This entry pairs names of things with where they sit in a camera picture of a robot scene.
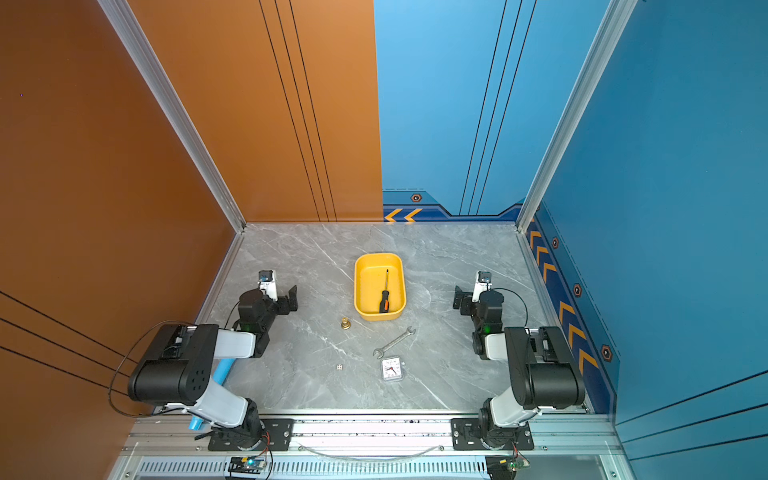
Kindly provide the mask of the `orange black screwdriver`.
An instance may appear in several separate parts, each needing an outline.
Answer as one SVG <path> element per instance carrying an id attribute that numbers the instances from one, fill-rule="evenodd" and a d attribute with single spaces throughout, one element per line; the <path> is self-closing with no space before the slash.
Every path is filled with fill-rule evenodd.
<path id="1" fill-rule="evenodd" d="M 388 289 L 389 284 L 389 270 L 385 271 L 385 284 L 384 289 L 381 292 L 381 300 L 379 303 L 379 313 L 384 314 L 389 312 L 389 297 L 390 292 Z"/>

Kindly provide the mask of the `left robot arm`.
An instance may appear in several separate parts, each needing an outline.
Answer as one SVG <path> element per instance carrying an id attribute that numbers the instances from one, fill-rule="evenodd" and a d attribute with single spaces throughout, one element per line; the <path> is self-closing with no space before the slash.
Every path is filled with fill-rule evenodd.
<path id="1" fill-rule="evenodd" d="M 159 328 L 128 381 L 131 400 L 179 409 L 210 425 L 211 439 L 239 450 L 265 450 L 268 430 L 254 400 L 213 379 L 215 362 L 260 358 L 276 318 L 298 310 L 298 288 L 276 298 L 262 289 L 243 293 L 232 329 L 215 324 Z"/>

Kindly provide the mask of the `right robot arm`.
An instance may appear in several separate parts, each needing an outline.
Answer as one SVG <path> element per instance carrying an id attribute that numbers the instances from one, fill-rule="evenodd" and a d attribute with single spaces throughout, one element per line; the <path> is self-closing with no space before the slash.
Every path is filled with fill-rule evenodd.
<path id="1" fill-rule="evenodd" d="M 561 329 L 505 327 L 503 303 L 503 294 L 493 288 L 455 288 L 453 308 L 472 320 L 474 353 L 505 363 L 509 372 L 509 386 L 486 399 L 470 436 L 489 449 L 530 450 L 529 423 L 546 411 L 581 405 L 586 387 Z"/>

